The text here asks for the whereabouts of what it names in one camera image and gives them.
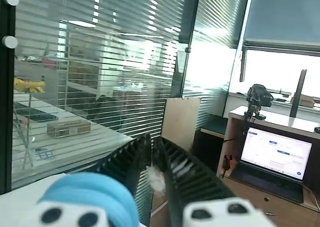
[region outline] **cardboard box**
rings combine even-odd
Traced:
[[[292,104],[293,101],[294,101],[294,95],[291,98],[290,103]],[[299,105],[304,106],[304,107],[313,108],[315,105],[314,98],[311,96],[308,96],[308,95],[301,94]]]
[[[53,138],[90,133],[91,123],[86,120],[53,122],[46,125],[46,133]]]

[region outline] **white fluffy object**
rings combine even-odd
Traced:
[[[163,195],[166,191],[165,176],[158,168],[155,166],[147,167],[148,170],[148,180],[153,191],[157,194]]]

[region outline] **yellow object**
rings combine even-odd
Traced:
[[[24,81],[20,78],[14,78],[14,88],[19,92],[44,93],[45,86],[46,86],[46,83],[44,81],[33,82],[33,81]]]

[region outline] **window blinds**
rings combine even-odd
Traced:
[[[183,90],[185,96],[201,97],[198,127],[210,114],[223,114],[246,3],[199,0]]]
[[[13,188],[160,134],[183,7],[184,0],[20,0]],[[43,92],[30,87],[43,82]]]
[[[252,0],[244,39],[318,46],[319,8],[319,0]]]

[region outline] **laptop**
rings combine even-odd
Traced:
[[[250,127],[241,159],[230,177],[303,203],[302,180],[311,146],[309,142]]]

